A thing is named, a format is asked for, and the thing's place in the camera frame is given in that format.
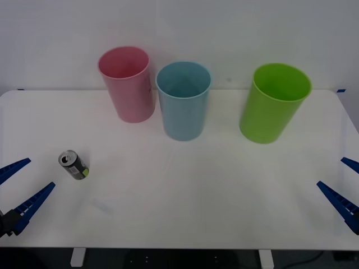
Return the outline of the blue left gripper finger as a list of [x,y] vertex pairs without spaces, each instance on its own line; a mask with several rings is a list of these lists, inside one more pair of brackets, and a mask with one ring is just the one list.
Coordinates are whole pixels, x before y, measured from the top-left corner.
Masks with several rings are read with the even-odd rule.
[[8,236],[21,234],[55,186],[54,182],[50,182],[28,200],[4,214],[3,234]]
[[0,168],[0,184],[3,184],[7,179],[12,177],[15,173],[17,173],[30,162],[31,160],[29,158],[25,158]]

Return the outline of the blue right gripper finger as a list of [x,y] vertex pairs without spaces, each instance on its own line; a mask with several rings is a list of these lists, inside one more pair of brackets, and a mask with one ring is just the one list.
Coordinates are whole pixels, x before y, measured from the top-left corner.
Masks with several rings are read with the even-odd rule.
[[349,159],[347,157],[341,158],[340,161],[346,166],[350,167],[352,170],[354,170],[357,174],[359,173],[359,162]]
[[322,181],[317,182],[316,185],[338,211],[347,226],[358,235],[358,206],[328,187]]

